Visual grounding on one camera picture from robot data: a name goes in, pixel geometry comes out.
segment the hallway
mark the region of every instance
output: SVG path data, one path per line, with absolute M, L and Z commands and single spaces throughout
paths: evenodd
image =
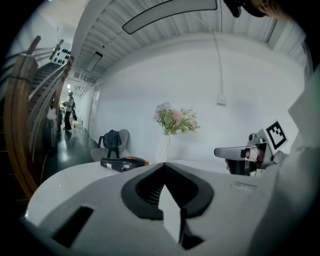
M 86 129 L 62 130 L 58 136 L 56 154 L 47 157 L 42 182 L 66 168 L 93 162 L 90 151 L 97 147 Z

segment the black slot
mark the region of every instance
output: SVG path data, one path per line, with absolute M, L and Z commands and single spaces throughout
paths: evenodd
M 81 229 L 88 221 L 93 209 L 81 206 L 52 236 L 59 244 L 70 248 Z

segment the grey chair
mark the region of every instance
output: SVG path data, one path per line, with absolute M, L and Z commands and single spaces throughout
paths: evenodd
M 119 131 L 119 135 L 121 138 L 121 145 L 118 148 L 119 148 L 119 154 L 121 157 L 121 154 L 126 149 L 130 133 L 127 129 L 121 129 Z M 102 139 L 103 139 L 103 136 L 100 136 L 98 148 L 91 149 L 91 152 L 90 152 L 91 157 L 95 162 L 99 162 L 101 161 L 101 158 L 106 158 L 108 156 L 109 149 L 105 147 L 102 147 L 102 148 L 100 147 Z M 111 152 L 110 158 L 117 158 L 116 153 L 114 151 Z

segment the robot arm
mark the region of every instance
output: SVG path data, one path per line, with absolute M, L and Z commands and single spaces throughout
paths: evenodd
M 250 175 L 257 169 L 266 169 L 270 165 L 282 162 L 288 155 L 280 151 L 288 142 L 279 121 L 275 121 L 257 133 L 249 135 L 246 146 L 218 147 L 214 155 L 226 159 L 231 174 Z

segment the pink flower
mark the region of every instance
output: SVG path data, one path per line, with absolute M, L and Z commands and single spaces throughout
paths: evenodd
M 184 119 L 186 119 L 186 116 L 180 111 L 174 111 L 173 114 L 172 114 L 172 119 L 177 121 L 177 122 L 181 122 Z

